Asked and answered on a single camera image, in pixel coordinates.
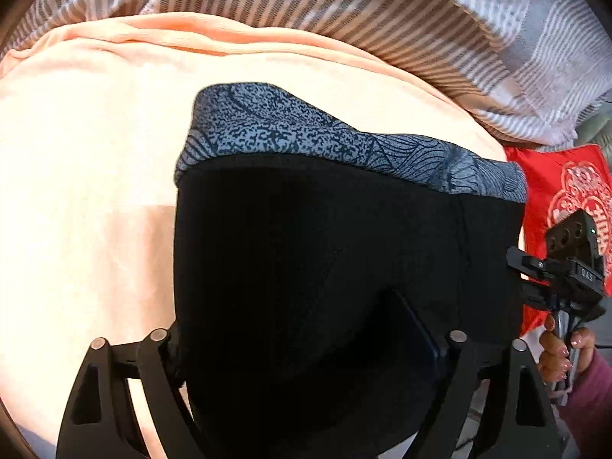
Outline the right hand with painted nails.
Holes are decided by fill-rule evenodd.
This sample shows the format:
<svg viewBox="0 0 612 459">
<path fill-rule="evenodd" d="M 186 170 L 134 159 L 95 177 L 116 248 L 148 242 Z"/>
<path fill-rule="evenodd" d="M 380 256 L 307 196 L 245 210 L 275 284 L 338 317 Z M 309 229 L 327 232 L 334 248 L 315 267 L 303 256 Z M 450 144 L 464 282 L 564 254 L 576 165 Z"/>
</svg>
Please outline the right hand with painted nails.
<svg viewBox="0 0 612 459">
<path fill-rule="evenodd" d="M 571 348 L 579 351 L 578 361 L 572 363 L 570 360 L 570 348 L 554 335 L 556 323 L 554 317 L 549 314 L 545 319 L 545 331 L 539 338 L 539 344 L 544 351 L 539 357 L 537 368 L 546 383 L 559 383 L 566 379 L 571 369 L 576 370 L 579 375 L 586 371 L 596 351 L 596 335 L 591 329 L 581 327 L 571 336 Z"/>
</svg>

